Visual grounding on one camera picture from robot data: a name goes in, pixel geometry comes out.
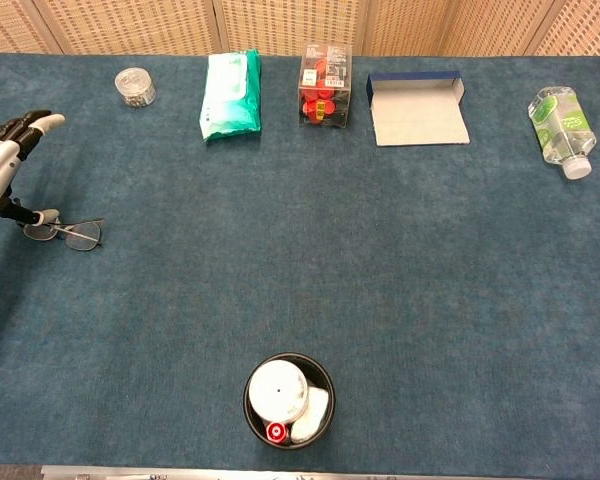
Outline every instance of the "black trash can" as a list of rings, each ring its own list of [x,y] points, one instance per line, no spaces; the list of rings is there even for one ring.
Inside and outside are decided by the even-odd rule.
[[[274,361],[274,360],[285,360],[287,362],[292,363],[296,367],[298,367],[302,373],[304,374],[307,383],[314,387],[326,390],[329,395],[327,402],[327,409],[322,418],[320,426],[316,433],[311,436],[311,438],[300,442],[300,443],[275,443],[267,438],[267,432],[265,421],[256,413],[253,406],[251,405],[251,401],[249,399],[249,386],[251,384],[251,379],[253,378],[253,374],[265,363]],[[247,380],[247,384],[244,387],[244,394],[242,397],[242,406],[244,409],[244,416],[251,428],[251,431],[258,437],[262,442],[270,445],[274,448],[278,448],[280,450],[297,450],[299,448],[306,447],[311,445],[320,437],[322,437],[326,431],[329,429],[331,425],[331,421],[333,420],[333,415],[335,413],[336,408],[336,392],[333,387],[333,382],[329,377],[327,371],[320,365],[317,361],[312,359],[307,355],[303,355],[301,353],[294,352],[286,352],[286,353],[278,353],[269,358],[266,358],[262,362],[260,362],[249,375],[249,379]]]

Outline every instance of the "clear plastic container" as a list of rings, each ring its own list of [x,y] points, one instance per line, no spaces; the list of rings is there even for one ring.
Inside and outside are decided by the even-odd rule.
[[[347,126],[351,46],[307,45],[298,79],[300,125]]]
[[[591,173],[589,152],[596,136],[570,87],[545,87],[529,105],[545,162],[561,165],[569,180]]]
[[[146,107],[156,98],[156,89],[144,68],[127,68],[116,75],[116,88],[130,107]]]

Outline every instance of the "table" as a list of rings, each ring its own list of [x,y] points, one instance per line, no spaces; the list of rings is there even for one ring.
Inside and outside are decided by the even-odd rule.
[[[0,122],[67,117],[14,196],[106,218],[92,253],[0,219],[0,463],[600,479],[600,58],[355,58],[344,130],[298,127],[299,63],[263,58],[260,136],[205,145],[204,58],[0,54]],[[456,69],[469,145],[375,146],[370,72]],[[555,84],[598,137],[577,182],[527,117]],[[280,351],[338,396],[292,453],[241,408]]]

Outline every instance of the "green package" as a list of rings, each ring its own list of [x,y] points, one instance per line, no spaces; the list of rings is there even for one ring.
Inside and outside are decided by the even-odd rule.
[[[205,142],[260,131],[257,50],[209,55],[200,129]]]

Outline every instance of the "red bottle cap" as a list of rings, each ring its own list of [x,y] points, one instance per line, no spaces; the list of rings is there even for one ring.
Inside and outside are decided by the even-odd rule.
[[[302,90],[302,96],[308,102],[310,102],[311,100],[317,100],[318,99],[318,90],[305,88]]]
[[[315,68],[316,73],[318,74],[319,77],[324,76],[324,74],[327,73],[327,59],[321,58],[320,60],[318,60],[315,63],[313,68]]]
[[[336,111],[336,104],[331,100],[313,100],[302,105],[302,113],[309,117],[311,123],[320,123],[325,115]]]
[[[282,443],[289,436],[287,427],[282,423],[270,423],[267,425],[267,438],[273,443]]]
[[[318,96],[320,98],[324,98],[326,100],[333,97],[333,88],[325,87],[324,80],[318,80],[316,82],[316,86],[318,87]]]

